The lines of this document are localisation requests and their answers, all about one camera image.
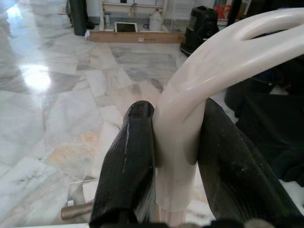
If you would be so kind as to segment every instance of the marble floor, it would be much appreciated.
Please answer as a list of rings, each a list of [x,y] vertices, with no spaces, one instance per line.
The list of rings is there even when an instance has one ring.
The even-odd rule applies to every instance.
[[[19,0],[0,14],[1,228],[87,222],[60,219],[71,184],[99,177],[127,108],[155,106],[186,60],[178,45],[90,43],[64,5]],[[233,118],[223,95],[214,99]],[[187,221],[207,224],[199,175],[192,198]]]

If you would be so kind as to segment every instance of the dark pole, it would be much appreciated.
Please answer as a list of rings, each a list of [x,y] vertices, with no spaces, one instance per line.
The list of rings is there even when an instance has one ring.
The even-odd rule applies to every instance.
[[[68,0],[71,10],[71,18],[76,36],[84,36],[86,33],[85,5],[82,0]]]
[[[241,4],[242,4],[242,0],[233,0],[232,1],[231,11],[228,16],[227,26],[233,24],[236,21]]]

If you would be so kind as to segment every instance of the plastic handle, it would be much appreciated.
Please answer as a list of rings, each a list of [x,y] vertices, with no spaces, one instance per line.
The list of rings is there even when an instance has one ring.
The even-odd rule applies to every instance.
[[[156,198],[163,209],[181,211],[190,201],[205,100],[302,54],[304,8],[296,8],[237,22],[212,36],[187,59],[168,82],[153,116]]]

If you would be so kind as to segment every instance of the black object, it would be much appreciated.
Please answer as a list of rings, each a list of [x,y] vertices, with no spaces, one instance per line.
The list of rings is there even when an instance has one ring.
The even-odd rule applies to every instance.
[[[76,36],[84,36],[86,33],[86,11],[85,1],[83,0],[68,0],[70,6],[70,18],[72,19],[74,34]]]
[[[271,223],[301,213],[257,147],[208,99],[201,130],[198,165],[216,219]]]
[[[284,181],[295,181],[304,172],[303,107],[303,97],[248,93],[236,123]]]
[[[231,4],[231,11],[228,15],[227,26],[232,25],[237,18],[239,9],[241,8],[242,0],[233,0]]]
[[[148,222],[155,216],[153,106],[134,103],[107,152],[92,209],[90,227]]]
[[[252,0],[247,16],[253,16],[279,8],[304,7],[303,0]]]
[[[155,206],[152,114],[151,104],[139,101],[124,116],[102,165],[91,228],[169,228],[149,223]],[[276,228],[304,227],[303,216],[265,159],[211,99],[201,133],[199,170],[217,218],[204,228],[245,228],[252,218],[273,221]]]
[[[298,178],[296,179],[296,182],[297,182],[301,187],[304,187],[304,172],[302,172],[302,174],[298,176]]]
[[[202,43],[219,31],[218,13],[205,6],[193,8],[180,50],[190,56]]]
[[[304,55],[276,67],[284,80],[280,83],[290,95],[304,96]]]
[[[245,103],[245,96],[248,92],[270,93],[276,82],[281,78],[275,69],[264,71],[252,78],[246,79],[227,88],[225,104],[239,117]]]
[[[84,36],[86,29],[94,29],[95,25],[89,20],[86,11],[86,0],[68,0],[66,14],[70,18],[74,34]]]
[[[117,23],[117,32],[136,32],[134,24]]]

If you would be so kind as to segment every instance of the shelf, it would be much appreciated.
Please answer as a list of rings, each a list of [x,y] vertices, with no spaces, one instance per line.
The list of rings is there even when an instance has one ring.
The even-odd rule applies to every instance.
[[[116,12],[116,13],[123,13],[123,12],[130,12],[132,4],[130,3],[110,3],[110,2],[103,2],[104,12]],[[163,6],[156,6],[156,5],[136,5],[136,13],[154,13],[155,9],[160,9],[162,12]]]

